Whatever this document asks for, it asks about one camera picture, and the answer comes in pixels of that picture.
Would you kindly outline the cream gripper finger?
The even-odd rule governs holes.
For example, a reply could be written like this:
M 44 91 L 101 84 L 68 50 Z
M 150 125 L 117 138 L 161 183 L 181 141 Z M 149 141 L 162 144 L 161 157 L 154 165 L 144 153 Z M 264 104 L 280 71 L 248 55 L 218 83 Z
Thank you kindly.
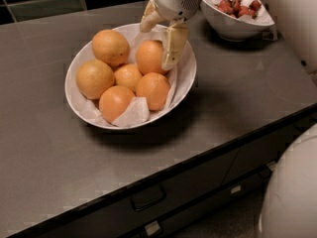
M 169 26 L 162 31 L 163 54 L 161 67 L 171 70 L 181 58 L 187 42 L 188 29 L 183 20 L 171 21 Z
M 152 28 L 164 21 L 164 17 L 158 12 L 157 6 L 154 0 L 150 0 L 145 8 L 141 23 L 140 32 L 148 33 Z

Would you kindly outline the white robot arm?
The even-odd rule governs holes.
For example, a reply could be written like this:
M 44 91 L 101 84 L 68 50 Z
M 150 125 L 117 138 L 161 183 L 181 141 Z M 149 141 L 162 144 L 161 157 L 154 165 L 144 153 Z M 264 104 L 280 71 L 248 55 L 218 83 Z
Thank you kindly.
M 317 0 L 263 0 L 312 81 L 317 77 Z M 317 126 L 296 139 L 272 172 L 260 238 L 317 238 Z

